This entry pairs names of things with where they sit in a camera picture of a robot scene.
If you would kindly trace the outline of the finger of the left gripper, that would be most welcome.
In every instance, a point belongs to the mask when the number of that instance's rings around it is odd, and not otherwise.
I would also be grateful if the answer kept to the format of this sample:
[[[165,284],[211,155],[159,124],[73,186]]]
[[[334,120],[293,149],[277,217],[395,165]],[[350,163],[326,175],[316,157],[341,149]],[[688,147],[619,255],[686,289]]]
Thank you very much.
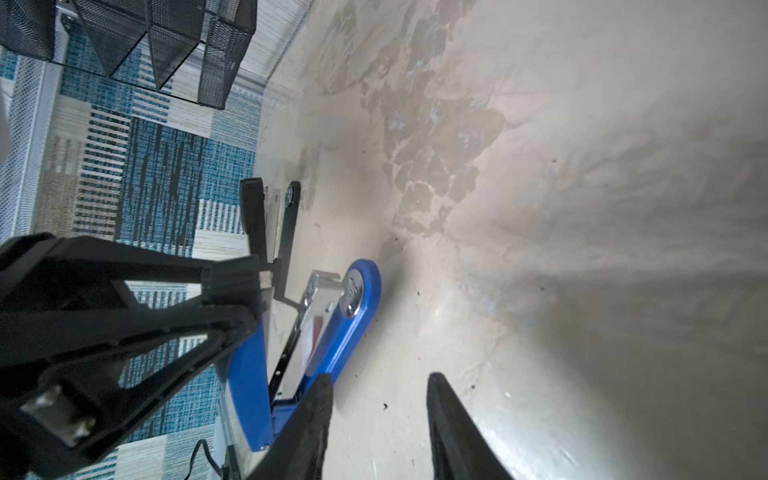
[[[55,479],[106,456],[255,332],[256,255],[210,261],[93,237],[1,247],[1,475]]]

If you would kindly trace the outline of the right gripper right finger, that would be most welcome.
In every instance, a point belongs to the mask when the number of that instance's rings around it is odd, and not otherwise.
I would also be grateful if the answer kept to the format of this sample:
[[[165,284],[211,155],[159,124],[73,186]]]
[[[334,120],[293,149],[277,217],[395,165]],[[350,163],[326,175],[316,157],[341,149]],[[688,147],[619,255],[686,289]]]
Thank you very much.
[[[426,403],[435,479],[512,479],[442,373],[429,375]]]

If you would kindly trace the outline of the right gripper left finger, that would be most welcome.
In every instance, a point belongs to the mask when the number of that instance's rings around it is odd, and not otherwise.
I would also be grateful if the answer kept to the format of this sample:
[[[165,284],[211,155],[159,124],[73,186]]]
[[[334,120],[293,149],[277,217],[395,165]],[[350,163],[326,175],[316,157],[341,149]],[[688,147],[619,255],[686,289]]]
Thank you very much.
[[[249,479],[321,479],[333,412],[333,382],[320,375]]]

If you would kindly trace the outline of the blue stapler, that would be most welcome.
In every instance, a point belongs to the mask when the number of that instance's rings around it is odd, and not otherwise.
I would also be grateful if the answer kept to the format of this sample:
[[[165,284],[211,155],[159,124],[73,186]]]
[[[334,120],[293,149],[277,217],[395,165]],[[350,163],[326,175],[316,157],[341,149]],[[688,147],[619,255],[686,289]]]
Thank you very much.
[[[261,306],[255,332],[235,351],[227,383],[238,423],[253,452],[271,446],[322,375],[338,380],[378,309],[382,283],[372,260],[355,261],[344,275],[314,270],[298,301],[286,295],[301,185],[290,183],[279,247],[269,258],[265,189],[261,179],[240,183],[243,227],[255,256]],[[269,306],[294,308],[297,318],[274,368],[267,365]]]

